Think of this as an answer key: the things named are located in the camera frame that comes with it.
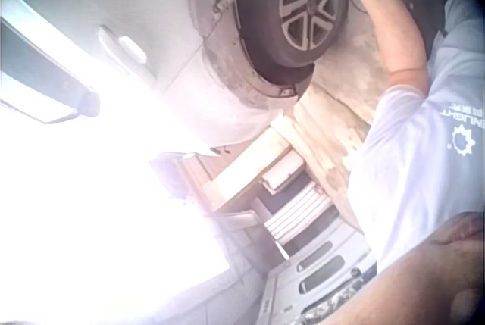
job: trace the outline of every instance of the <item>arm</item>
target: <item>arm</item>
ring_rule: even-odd
[[[429,90],[424,42],[402,0],[361,0],[374,23],[388,88],[410,85],[425,96]]]

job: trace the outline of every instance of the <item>car door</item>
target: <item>car door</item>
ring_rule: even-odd
[[[158,91],[201,46],[189,0],[24,0],[94,58]]]

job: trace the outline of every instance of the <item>car wheel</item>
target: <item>car wheel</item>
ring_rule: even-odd
[[[333,43],[346,19],[348,0],[239,0],[238,6],[244,38],[254,48],[281,66],[304,67]]]

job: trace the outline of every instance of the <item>white car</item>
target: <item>white car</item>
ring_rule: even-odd
[[[347,1],[2,0],[2,29],[86,85],[80,75],[93,68],[74,66],[81,55],[148,87],[176,127],[171,135],[183,132],[184,144],[170,150],[213,155],[254,138],[297,102],[345,21]]]

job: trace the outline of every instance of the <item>gear logo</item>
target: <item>gear logo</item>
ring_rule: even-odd
[[[466,146],[464,148],[460,148],[456,144],[458,134],[465,139]],[[455,130],[453,130],[453,147],[455,147],[455,150],[460,155],[471,155],[473,153],[471,151],[471,147],[473,147],[475,143],[476,142],[471,138],[471,130],[465,129],[465,127],[463,127],[463,124],[460,124],[460,127],[455,127]]]

